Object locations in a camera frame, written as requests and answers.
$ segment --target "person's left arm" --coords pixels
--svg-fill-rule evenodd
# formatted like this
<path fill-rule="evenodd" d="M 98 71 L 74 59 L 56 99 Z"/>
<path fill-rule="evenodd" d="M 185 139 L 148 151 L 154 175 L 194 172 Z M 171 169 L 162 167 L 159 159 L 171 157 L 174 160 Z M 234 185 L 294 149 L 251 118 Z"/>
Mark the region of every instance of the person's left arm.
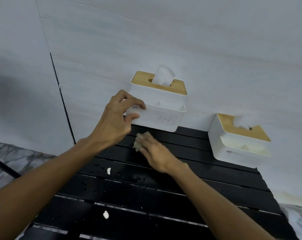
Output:
<path fill-rule="evenodd" d="M 94 131 L 67 152 L 0 189 L 0 239 L 14 239 L 36 217 L 57 191 L 102 150 L 117 144 L 139 117 L 123 114 L 132 105 L 145 109 L 142 100 L 124 90 L 113 96 Z"/>

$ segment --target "white tissue box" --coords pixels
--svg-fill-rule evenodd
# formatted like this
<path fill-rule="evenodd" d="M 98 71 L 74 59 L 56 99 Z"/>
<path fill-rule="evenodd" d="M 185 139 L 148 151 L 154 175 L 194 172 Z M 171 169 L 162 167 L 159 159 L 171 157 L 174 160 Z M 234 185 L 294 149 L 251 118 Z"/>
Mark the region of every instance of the white tissue box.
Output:
<path fill-rule="evenodd" d="M 129 93 L 144 101 L 146 109 L 132 106 L 126 114 L 138 113 L 132 124 L 174 132 L 186 112 L 187 92 L 184 82 L 174 79 L 171 86 L 152 83 L 155 74 L 137 71 L 131 80 Z"/>
<path fill-rule="evenodd" d="M 267 145 L 271 142 L 260 125 L 252 130 L 232 124 L 234 116 L 218 113 L 209 129 L 213 156 L 220 161 L 256 168 L 271 154 Z"/>

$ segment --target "hand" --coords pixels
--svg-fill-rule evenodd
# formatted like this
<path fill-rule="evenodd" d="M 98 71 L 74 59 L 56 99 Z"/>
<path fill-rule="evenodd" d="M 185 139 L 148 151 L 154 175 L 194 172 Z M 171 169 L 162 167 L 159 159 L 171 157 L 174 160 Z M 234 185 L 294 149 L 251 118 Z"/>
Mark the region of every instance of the hand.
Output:
<path fill-rule="evenodd" d="M 172 153 L 160 142 L 147 132 L 143 139 L 137 138 L 138 143 L 143 147 L 139 150 L 146 157 L 151 167 L 160 173 L 169 173 L 172 167 L 182 164 Z"/>
<path fill-rule="evenodd" d="M 137 113 L 123 114 L 133 105 L 139 105 L 146 109 L 142 100 L 133 97 L 124 90 L 120 90 L 112 96 L 106 105 L 101 119 L 93 132 L 86 138 L 90 145 L 99 152 L 110 146 L 117 144 L 131 131 L 131 122 L 140 117 Z"/>

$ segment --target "black table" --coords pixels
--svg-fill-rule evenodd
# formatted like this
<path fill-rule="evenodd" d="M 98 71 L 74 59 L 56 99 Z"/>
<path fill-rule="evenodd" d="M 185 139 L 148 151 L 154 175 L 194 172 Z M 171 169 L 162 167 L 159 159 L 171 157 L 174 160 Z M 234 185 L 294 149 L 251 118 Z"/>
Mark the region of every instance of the black table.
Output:
<path fill-rule="evenodd" d="M 173 179 L 153 170 L 132 149 L 135 135 L 146 131 L 272 236 L 297 239 L 258 170 L 216 160 L 207 132 L 179 127 L 169 133 L 140 126 L 132 126 L 119 144 L 72 177 L 22 239 L 215 239 Z"/>

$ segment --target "person's left hand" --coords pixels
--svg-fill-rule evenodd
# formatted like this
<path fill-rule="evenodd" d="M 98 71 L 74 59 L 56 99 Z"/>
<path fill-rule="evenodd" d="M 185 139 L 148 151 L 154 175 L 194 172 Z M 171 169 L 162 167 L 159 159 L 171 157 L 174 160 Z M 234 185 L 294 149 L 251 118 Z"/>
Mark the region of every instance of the person's left hand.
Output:
<path fill-rule="evenodd" d="M 106 105 L 102 117 L 93 130 L 86 138 L 96 152 L 117 144 L 131 131 L 131 122 L 140 117 L 137 113 L 128 114 L 125 111 L 133 105 L 139 105 L 146 109 L 142 100 L 133 97 L 124 90 L 120 90 L 112 96 Z"/>

